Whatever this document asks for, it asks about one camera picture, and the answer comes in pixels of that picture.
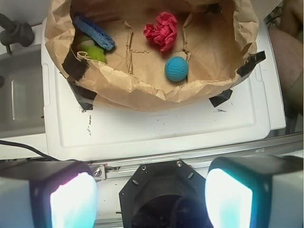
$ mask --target blue ball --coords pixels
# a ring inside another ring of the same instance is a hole
[[[171,81],[178,82],[183,80],[188,74],[187,61],[182,57],[173,57],[165,65],[165,73]]]

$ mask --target bright light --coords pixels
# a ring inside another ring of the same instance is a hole
[[[97,184],[83,172],[50,196],[53,228],[93,227],[97,214]]]
[[[250,226],[252,190],[223,170],[213,169],[208,173],[205,199],[214,228]]]

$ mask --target red tissue paper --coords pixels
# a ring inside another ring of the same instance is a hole
[[[164,53],[171,48],[177,37],[177,20],[168,13],[160,13],[157,17],[156,28],[153,24],[146,24],[143,30],[143,34],[147,40],[158,44],[160,46],[160,52]]]

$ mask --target screw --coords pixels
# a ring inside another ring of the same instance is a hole
[[[95,169],[94,172],[93,172],[93,175],[94,175],[95,177],[100,177],[101,174],[102,174],[102,171],[101,171],[100,168]]]
[[[179,168],[180,168],[180,167],[181,167],[181,165],[182,165],[181,161],[177,161],[177,162],[176,162],[176,165],[177,165],[177,167],[179,167]]]

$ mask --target toy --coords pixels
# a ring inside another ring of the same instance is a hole
[[[177,37],[177,20],[173,14],[163,12],[157,17],[156,28],[153,24],[146,24],[143,34],[147,40],[160,46],[160,52],[169,50]]]
[[[104,50],[101,47],[95,45],[95,42],[86,35],[81,35],[76,38],[77,51],[85,51],[87,56],[92,60],[106,62]]]
[[[174,82],[183,80],[188,75],[188,63],[182,57],[170,58],[165,65],[166,76]]]
[[[95,42],[105,50],[111,50],[115,46],[114,40],[100,27],[98,27],[94,22],[90,21],[88,18],[77,15],[73,23],[77,28],[86,33]]]

